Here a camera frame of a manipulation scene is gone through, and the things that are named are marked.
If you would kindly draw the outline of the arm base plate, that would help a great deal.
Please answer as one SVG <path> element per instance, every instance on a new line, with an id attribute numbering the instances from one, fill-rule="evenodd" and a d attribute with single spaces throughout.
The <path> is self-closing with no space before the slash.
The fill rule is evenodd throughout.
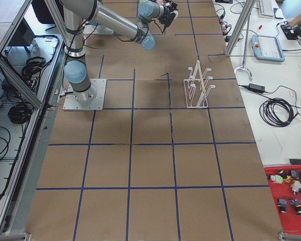
<path id="1" fill-rule="evenodd" d="M 91 86 L 85 92 L 76 92 L 69 85 L 63 110 L 65 111 L 89 111 L 103 110 L 107 79 L 90 79 Z"/>

